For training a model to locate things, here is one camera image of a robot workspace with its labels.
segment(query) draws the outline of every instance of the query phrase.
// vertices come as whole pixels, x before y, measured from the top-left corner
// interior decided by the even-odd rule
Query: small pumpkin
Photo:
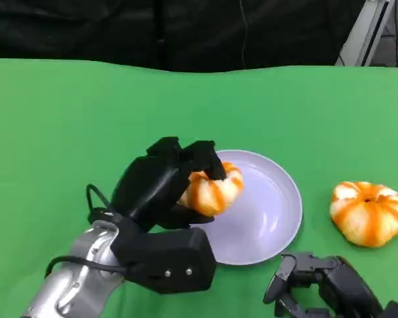
[[[342,182],[334,188],[330,216],[350,242],[383,246],[398,235],[398,192],[381,184]]]
[[[213,217],[227,209],[243,190],[242,174],[234,164],[223,162],[227,178],[211,180],[205,172],[193,172],[190,185],[179,203],[197,212]]]

